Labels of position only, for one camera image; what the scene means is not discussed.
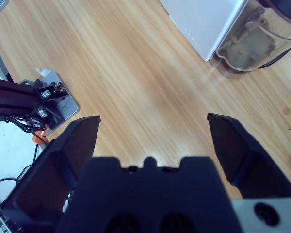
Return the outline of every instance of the bolt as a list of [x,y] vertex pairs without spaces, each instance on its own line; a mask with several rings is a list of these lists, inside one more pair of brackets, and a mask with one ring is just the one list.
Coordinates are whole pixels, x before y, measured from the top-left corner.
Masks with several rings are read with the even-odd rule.
[[41,118],[46,118],[48,116],[47,112],[45,110],[43,110],[43,109],[38,112],[38,115]]
[[44,98],[48,98],[52,95],[52,93],[49,90],[46,90],[44,92],[41,93],[41,96],[43,96]]

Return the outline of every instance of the black lid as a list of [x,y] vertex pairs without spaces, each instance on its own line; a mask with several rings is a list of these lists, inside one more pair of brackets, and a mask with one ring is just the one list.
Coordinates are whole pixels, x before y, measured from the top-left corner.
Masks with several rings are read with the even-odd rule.
[[291,0],[268,0],[283,16],[291,20]]

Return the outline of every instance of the blender jar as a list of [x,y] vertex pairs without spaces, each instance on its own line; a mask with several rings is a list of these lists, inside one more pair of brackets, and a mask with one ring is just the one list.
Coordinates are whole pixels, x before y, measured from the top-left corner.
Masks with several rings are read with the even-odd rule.
[[283,2],[249,0],[214,59],[229,71],[249,72],[291,48],[291,0]]

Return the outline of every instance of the black cable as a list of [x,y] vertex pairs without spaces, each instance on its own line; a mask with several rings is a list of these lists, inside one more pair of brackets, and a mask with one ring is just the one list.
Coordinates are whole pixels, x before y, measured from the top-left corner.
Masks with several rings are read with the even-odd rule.
[[[32,163],[34,163],[34,162],[35,162],[35,159],[37,158],[38,147],[39,147],[39,144],[37,144],[37,145],[35,146],[34,156],[33,156],[33,162],[32,162]],[[22,175],[24,174],[24,172],[26,171],[26,169],[29,168],[31,165],[32,165],[32,164],[29,164],[28,166],[26,166],[26,167],[22,170],[22,172],[20,173],[20,175],[17,177],[17,181],[16,181],[17,183],[19,182],[20,178],[22,177]]]
[[283,58],[289,51],[291,50],[288,49],[286,51],[284,51],[282,54],[278,55],[277,57],[275,57],[273,60],[271,60],[270,62],[266,63],[266,64],[263,64],[261,65],[259,68],[262,69],[262,68],[265,68],[265,67],[269,67],[271,66],[272,64],[274,64],[275,62],[278,62],[281,58]]
[[39,144],[35,145],[34,156],[33,156],[33,162],[34,162],[35,159],[37,158],[38,147],[39,147]]
[[40,139],[40,141],[42,141],[45,145],[48,145],[48,142],[44,141],[41,137],[39,137],[36,133],[34,133],[33,131],[29,131],[33,136],[36,136],[37,138]]
[[0,179],[0,182],[1,182],[1,181],[17,181],[17,178],[8,177],[8,178]]
[[0,115],[0,121],[4,121],[6,123],[12,122],[16,126],[18,126],[22,131],[26,133],[31,133],[33,136],[41,140],[45,145],[48,144],[45,140],[43,140],[35,133],[35,131],[46,130],[46,126],[44,125],[44,122],[41,119],[31,116]]
[[26,171],[27,168],[29,168],[32,164],[29,164],[28,166],[26,166],[22,172],[20,173],[20,175],[16,178],[16,182],[18,183],[20,178],[22,177],[22,175],[24,174],[24,172]]

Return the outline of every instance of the wooden table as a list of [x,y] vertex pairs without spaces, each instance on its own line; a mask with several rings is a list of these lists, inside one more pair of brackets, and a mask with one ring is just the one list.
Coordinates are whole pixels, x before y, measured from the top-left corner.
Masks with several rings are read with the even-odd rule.
[[[10,0],[0,13],[0,53],[16,82],[56,71],[81,110],[101,115],[94,156],[122,166],[178,166],[215,156],[207,113],[238,119],[291,181],[291,52],[238,79],[204,62],[159,0]],[[64,124],[52,134],[55,138]]]

